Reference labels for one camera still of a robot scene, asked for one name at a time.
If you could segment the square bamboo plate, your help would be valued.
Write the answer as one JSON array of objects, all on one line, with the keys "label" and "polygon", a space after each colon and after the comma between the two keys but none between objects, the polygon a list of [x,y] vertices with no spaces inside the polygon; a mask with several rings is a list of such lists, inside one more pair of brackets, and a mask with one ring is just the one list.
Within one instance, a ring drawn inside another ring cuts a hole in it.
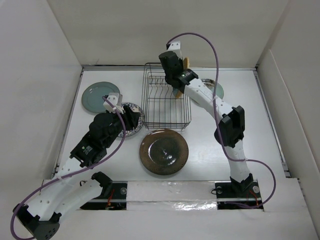
[{"label": "square bamboo plate", "polygon": [[[190,66],[190,59],[189,57],[185,57],[183,59],[183,68],[184,69],[188,69]],[[178,90],[178,95],[175,97],[176,99],[180,98],[182,96],[182,92],[180,90]]]}]

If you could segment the blue floral white plate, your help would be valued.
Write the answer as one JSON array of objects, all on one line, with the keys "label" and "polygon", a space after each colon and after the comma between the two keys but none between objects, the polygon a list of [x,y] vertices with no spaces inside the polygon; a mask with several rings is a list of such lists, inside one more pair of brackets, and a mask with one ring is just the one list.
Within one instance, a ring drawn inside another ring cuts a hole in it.
[{"label": "blue floral white plate", "polygon": [[[125,102],[121,104],[122,107],[124,105],[130,105],[132,109],[137,109],[140,111],[140,120],[141,120],[141,128],[143,126],[142,124],[142,115],[143,112],[139,106],[137,106],[135,103],[131,102]],[[134,134],[136,134],[140,130],[126,130],[125,123],[122,117],[122,113],[119,113],[117,110],[115,111],[116,113],[108,113],[108,123],[107,127],[105,130],[105,133],[108,137],[130,137]]]}]

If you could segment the mint green flower plate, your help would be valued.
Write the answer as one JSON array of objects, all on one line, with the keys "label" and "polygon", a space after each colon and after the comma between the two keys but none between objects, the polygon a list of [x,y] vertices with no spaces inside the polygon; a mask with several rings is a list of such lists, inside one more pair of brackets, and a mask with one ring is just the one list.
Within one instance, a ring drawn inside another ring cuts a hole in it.
[{"label": "mint green flower plate", "polygon": [[215,95],[218,96],[220,99],[224,98],[224,89],[219,83],[216,86],[216,82],[210,78],[202,78],[201,81],[209,90],[211,90],[212,93],[214,92],[214,90],[216,90]]}]

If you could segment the grey-blue round plate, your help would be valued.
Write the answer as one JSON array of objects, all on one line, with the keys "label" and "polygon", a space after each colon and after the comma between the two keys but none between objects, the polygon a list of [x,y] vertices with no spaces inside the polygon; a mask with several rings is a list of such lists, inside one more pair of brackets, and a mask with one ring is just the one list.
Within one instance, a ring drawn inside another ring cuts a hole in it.
[{"label": "grey-blue round plate", "polygon": [[106,109],[103,106],[103,97],[109,95],[109,93],[120,93],[120,90],[111,82],[96,82],[83,92],[81,97],[82,106],[94,114],[104,113]]}]

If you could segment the brown speckled round plate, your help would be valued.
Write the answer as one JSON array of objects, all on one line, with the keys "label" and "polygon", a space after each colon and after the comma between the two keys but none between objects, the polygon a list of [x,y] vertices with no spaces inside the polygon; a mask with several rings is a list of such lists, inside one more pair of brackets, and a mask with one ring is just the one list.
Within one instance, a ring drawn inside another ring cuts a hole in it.
[{"label": "brown speckled round plate", "polygon": [[187,163],[189,147],[178,132],[171,129],[157,129],[147,134],[139,147],[143,166],[153,174],[174,175]]}]

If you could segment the dark teal scalloped plate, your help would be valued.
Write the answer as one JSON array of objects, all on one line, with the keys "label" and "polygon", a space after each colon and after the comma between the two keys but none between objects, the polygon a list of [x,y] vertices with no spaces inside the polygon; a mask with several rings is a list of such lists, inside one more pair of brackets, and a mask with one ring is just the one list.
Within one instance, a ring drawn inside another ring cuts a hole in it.
[{"label": "dark teal scalloped plate", "polygon": [[177,88],[172,88],[172,94],[176,97],[178,95],[179,90]]}]

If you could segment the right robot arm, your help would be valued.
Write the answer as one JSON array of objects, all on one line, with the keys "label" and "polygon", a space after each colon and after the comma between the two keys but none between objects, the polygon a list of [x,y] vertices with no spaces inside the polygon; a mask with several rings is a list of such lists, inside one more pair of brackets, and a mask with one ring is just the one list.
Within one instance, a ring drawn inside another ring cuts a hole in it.
[{"label": "right robot arm", "polygon": [[233,107],[214,96],[194,71],[183,68],[183,62],[175,52],[166,51],[158,57],[165,72],[165,81],[197,102],[216,121],[214,137],[223,147],[229,162],[231,191],[235,196],[242,197],[253,183],[243,149],[244,109],[240,105]]}]

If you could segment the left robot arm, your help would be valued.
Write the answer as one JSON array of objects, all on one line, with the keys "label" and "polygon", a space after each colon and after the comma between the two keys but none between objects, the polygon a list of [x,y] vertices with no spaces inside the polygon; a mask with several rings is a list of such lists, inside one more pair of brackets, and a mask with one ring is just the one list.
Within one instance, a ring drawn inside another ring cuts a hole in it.
[{"label": "left robot arm", "polygon": [[14,221],[18,219],[32,240],[49,240],[67,214],[95,197],[107,198],[113,181],[101,171],[93,172],[92,169],[120,149],[118,145],[112,153],[107,153],[121,132],[138,126],[140,116],[138,110],[127,105],[112,107],[110,111],[96,115],[88,132],[52,180],[38,187],[13,209],[11,235],[19,239],[14,230]]}]

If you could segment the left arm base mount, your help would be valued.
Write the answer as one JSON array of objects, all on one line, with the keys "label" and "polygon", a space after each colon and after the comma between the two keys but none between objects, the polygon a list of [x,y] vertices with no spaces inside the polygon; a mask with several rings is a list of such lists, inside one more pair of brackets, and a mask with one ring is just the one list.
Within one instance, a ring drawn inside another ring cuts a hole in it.
[{"label": "left arm base mount", "polygon": [[98,196],[80,207],[87,211],[121,211],[127,209],[127,181],[116,181],[112,184],[111,191],[107,196]]}]

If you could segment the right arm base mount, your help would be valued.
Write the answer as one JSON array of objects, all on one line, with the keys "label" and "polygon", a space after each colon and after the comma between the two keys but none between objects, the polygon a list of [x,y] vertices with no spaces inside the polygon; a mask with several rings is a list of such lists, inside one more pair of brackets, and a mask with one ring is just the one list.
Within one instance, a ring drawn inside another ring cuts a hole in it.
[{"label": "right arm base mount", "polygon": [[218,210],[238,210],[242,209],[239,204],[257,206],[263,202],[257,181],[244,192],[235,192],[230,181],[218,181],[215,182],[211,193],[216,196]]}]

